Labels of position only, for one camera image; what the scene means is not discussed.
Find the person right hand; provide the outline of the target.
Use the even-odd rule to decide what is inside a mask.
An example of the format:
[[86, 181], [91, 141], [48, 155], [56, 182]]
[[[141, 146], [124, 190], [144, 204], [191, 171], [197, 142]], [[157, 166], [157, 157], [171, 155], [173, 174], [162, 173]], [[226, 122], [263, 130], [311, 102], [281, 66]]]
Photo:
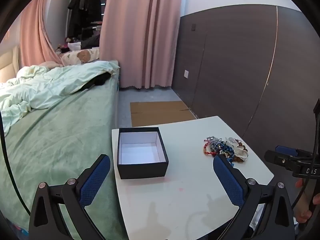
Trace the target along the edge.
[[[303, 186], [303, 179], [299, 179], [296, 182], [296, 188], [301, 188]], [[313, 197], [312, 203], [314, 205], [319, 205], [319, 194]], [[302, 194], [296, 207], [294, 208], [294, 214], [296, 221], [298, 223], [306, 223], [308, 219], [311, 218], [312, 212], [309, 210], [310, 197], [308, 197], [305, 193]]]

